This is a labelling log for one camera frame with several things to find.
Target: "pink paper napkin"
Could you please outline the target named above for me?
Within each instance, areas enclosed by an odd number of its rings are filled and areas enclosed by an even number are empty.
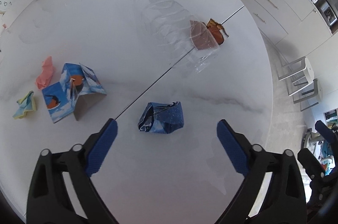
[[[42,62],[42,73],[38,76],[35,81],[35,85],[39,90],[44,89],[50,83],[54,73],[54,67],[52,62],[52,57],[49,56],[45,61]]]

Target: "tile floor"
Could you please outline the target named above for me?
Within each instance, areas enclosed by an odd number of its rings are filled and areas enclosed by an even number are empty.
[[[265,149],[277,153],[283,153],[284,150],[290,149],[297,158],[297,153],[302,148],[301,143],[307,128],[314,128],[315,119],[311,109],[301,112],[300,105],[293,104],[293,99],[298,99],[299,95],[288,96],[288,91],[292,87],[291,81],[278,80],[278,75],[283,72],[282,65],[285,65],[286,62],[276,47],[263,34],[262,36],[268,52],[273,78],[273,114]],[[309,106],[308,103],[302,104],[302,108],[307,106]],[[300,163],[298,164],[300,172],[306,177],[305,170]],[[271,174],[266,174],[249,216],[254,216],[258,213],[268,189],[270,178]]]

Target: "blue origami paper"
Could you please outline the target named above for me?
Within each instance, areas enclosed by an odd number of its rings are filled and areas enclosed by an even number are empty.
[[[60,81],[42,90],[43,97],[53,123],[76,112],[80,97],[93,94],[106,95],[106,91],[97,79],[94,71],[80,65],[66,63],[62,69]]]
[[[181,102],[173,102],[172,104],[150,102],[138,123],[140,131],[154,133],[172,133],[183,126]]]

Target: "blue crumpled paper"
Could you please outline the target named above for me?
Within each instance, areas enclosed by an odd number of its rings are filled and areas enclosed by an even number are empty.
[[[138,123],[140,131],[154,133],[172,133],[183,126],[181,102],[173,102],[172,104],[150,102]]]

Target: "white round table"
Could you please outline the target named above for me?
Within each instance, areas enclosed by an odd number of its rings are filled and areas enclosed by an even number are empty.
[[[118,136],[92,181],[121,224],[214,223],[225,210],[243,176],[216,125],[224,118],[265,145],[273,99],[269,59],[240,0],[176,1],[203,22],[224,23],[229,34],[211,64],[188,78],[180,73],[186,58],[174,65],[137,35],[134,0],[35,0],[2,33],[0,183],[20,213],[40,151],[84,143],[108,118],[117,118]],[[34,84],[49,55],[56,67],[51,83],[64,63],[81,62],[108,93],[79,121],[68,116],[53,124]],[[16,101],[31,90],[38,111],[14,120]],[[184,128],[168,135],[138,131],[148,102],[173,101],[182,103]]]

